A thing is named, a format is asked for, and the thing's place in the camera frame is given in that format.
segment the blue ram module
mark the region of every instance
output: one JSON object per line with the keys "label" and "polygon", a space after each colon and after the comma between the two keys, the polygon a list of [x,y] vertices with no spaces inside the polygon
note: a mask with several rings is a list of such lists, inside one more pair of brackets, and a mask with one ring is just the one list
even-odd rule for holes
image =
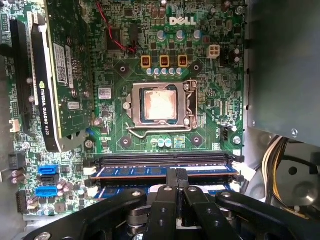
{"label": "blue ram module", "polygon": [[167,169],[186,169],[188,176],[236,175],[238,172],[231,165],[178,165],[145,167],[103,167],[91,176],[91,179],[128,179],[165,177]]}
{"label": "blue ram module", "polygon": [[58,173],[58,165],[41,165],[38,167],[38,174],[41,175],[55,175]]}
{"label": "blue ram module", "polygon": [[56,186],[38,186],[35,195],[40,198],[53,198],[58,195],[58,189]]}
{"label": "blue ram module", "polygon": [[[222,192],[225,190],[231,191],[231,187],[229,184],[224,185],[208,185],[208,186],[199,186],[203,190],[206,189],[211,196],[215,196],[218,192]],[[145,193],[149,193],[150,186],[147,185],[132,185],[132,186],[106,186],[98,191],[98,193],[95,195],[95,199],[108,199],[115,195],[118,195],[119,193],[123,192],[126,189],[141,189]]]}

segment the cable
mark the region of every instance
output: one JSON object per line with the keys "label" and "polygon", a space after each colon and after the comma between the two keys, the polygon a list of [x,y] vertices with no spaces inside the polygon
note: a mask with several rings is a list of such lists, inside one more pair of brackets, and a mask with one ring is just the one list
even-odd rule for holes
{"label": "cable", "polygon": [[103,20],[105,21],[105,23],[107,24],[107,28],[108,28],[108,31],[109,31],[109,37],[110,37],[110,39],[111,39],[116,45],[118,45],[120,49],[122,49],[122,50],[129,50],[129,51],[131,51],[131,52],[133,52],[133,53],[136,53],[136,50],[135,50],[134,48],[128,47],[128,46],[123,46],[123,45],[120,44],[117,40],[113,39],[113,37],[112,37],[112,31],[111,31],[111,25],[110,25],[110,23],[109,23],[108,18],[106,17],[106,15],[105,15],[105,13],[104,13],[104,11],[103,11],[100,3],[99,3],[97,0],[95,1],[95,5],[96,5],[96,7],[97,7],[98,10],[99,10],[102,19],[103,19]]}

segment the capacitor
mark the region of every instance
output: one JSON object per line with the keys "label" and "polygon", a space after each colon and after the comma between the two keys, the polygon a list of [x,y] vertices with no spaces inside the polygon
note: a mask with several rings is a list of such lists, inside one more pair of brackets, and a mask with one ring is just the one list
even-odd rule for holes
{"label": "capacitor", "polygon": [[46,216],[52,216],[55,214],[55,210],[52,207],[48,207],[46,210],[44,210],[44,215]]}
{"label": "capacitor", "polygon": [[166,40],[166,37],[167,37],[165,31],[162,31],[162,30],[158,31],[156,36],[160,42],[163,42],[164,40]]}
{"label": "capacitor", "polygon": [[159,75],[160,75],[160,69],[159,69],[159,68],[155,68],[155,69],[153,70],[153,72],[154,72],[154,75],[156,75],[156,76],[159,76]]}
{"label": "capacitor", "polygon": [[104,123],[104,119],[102,117],[97,117],[93,121],[93,125],[96,126],[96,127],[100,127],[103,123]]}
{"label": "capacitor", "polygon": [[37,196],[32,196],[31,198],[28,199],[28,201],[26,202],[28,205],[34,204],[36,202],[38,202],[39,197]]}
{"label": "capacitor", "polygon": [[185,39],[185,33],[182,30],[176,32],[176,39],[178,41],[183,41]]}
{"label": "capacitor", "polygon": [[161,6],[159,10],[159,19],[164,19],[166,16],[166,12],[167,12],[166,8]]}
{"label": "capacitor", "polygon": [[193,40],[199,41],[201,39],[201,31],[200,30],[195,30],[193,33]]}
{"label": "capacitor", "polygon": [[152,138],[150,143],[151,143],[151,145],[155,146],[158,144],[158,140],[156,138]]}
{"label": "capacitor", "polygon": [[240,54],[239,48],[236,48],[236,49],[234,50],[234,54],[235,54],[235,55],[239,55],[239,54]]}
{"label": "capacitor", "polygon": [[178,67],[178,68],[176,69],[176,74],[177,74],[177,75],[181,75],[181,74],[182,74],[182,68],[181,68],[181,67]]}
{"label": "capacitor", "polygon": [[162,73],[162,75],[165,75],[165,76],[168,75],[168,69],[162,68],[161,73]]}
{"label": "capacitor", "polygon": [[67,181],[64,180],[64,179],[61,179],[61,180],[59,181],[58,185],[56,186],[56,188],[57,188],[58,190],[62,190],[62,189],[64,189],[64,186],[65,186],[66,184],[67,184]]}
{"label": "capacitor", "polygon": [[13,177],[13,178],[16,178],[16,177],[18,177],[18,176],[20,176],[20,175],[22,175],[22,174],[24,174],[25,173],[25,170],[23,169],[23,168],[21,168],[21,169],[18,169],[18,170],[14,170],[12,173],[11,173],[11,176]]}
{"label": "capacitor", "polygon": [[167,138],[166,140],[164,140],[164,145],[166,148],[171,148],[172,140],[170,138]]}
{"label": "capacitor", "polygon": [[152,76],[152,75],[154,74],[154,72],[152,71],[151,68],[148,68],[148,69],[146,70],[146,74],[147,74],[148,76]]}
{"label": "capacitor", "polygon": [[64,191],[65,193],[68,193],[68,192],[72,191],[72,189],[74,189],[74,185],[73,185],[71,182],[68,182],[68,183],[64,186],[63,191]]}
{"label": "capacitor", "polygon": [[240,57],[236,56],[236,57],[234,58],[234,62],[235,62],[236,64],[239,63],[239,62],[240,62]]}
{"label": "capacitor", "polygon": [[165,140],[163,140],[162,138],[160,138],[158,140],[158,147],[159,148],[163,148],[165,146]]}
{"label": "capacitor", "polygon": [[173,67],[169,68],[169,74],[170,75],[175,75],[176,71]]}
{"label": "capacitor", "polygon": [[79,195],[84,195],[87,192],[87,188],[85,186],[82,186],[78,190]]}
{"label": "capacitor", "polygon": [[63,191],[58,191],[57,196],[58,197],[63,197],[64,196],[64,192]]}
{"label": "capacitor", "polygon": [[12,178],[11,183],[12,184],[22,183],[25,179],[26,179],[26,175],[22,174],[20,176]]}

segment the black pcie slot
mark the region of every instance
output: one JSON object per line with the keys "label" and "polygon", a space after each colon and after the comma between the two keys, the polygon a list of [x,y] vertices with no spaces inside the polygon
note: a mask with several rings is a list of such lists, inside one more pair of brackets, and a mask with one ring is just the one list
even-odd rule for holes
{"label": "black pcie slot", "polygon": [[30,120],[32,118],[33,108],[29,102],[31,86],[27,83],[27,79],[31,76],[29,72],[26,26],[18,20],[10,20],[10,31],[18,108],[22,121],[21,125],[23,132],[30,135]]}

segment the white sticker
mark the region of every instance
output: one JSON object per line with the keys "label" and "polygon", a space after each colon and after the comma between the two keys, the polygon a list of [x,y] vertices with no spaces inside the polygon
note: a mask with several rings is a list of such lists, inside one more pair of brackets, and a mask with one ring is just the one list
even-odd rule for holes
{"label": "white sticker", "polygon": [[65,49],[57,44],[54,45],[54,59],[56,67],[56,77],[59,83],[67,84],[67,69],[66,69],[66,56]]}
{"label": "white sticker", "polygon": [[65,46],[65,55],[66,55],[66,66],[68,68],[68,79],[69,79],[69,88],[74,89],[74,75],[72,72],[72,60],[71,60],[71,49],[69,46]]}
{"label": "white sticker", "polygon": [[69,111],[74,111],[80,109],[80,102],[78,101],[70,101],[68,102]]}
{"label": "white sticker", "polygon": [[99,88],[98,96],[99,99],[111,99],[111,88]]}

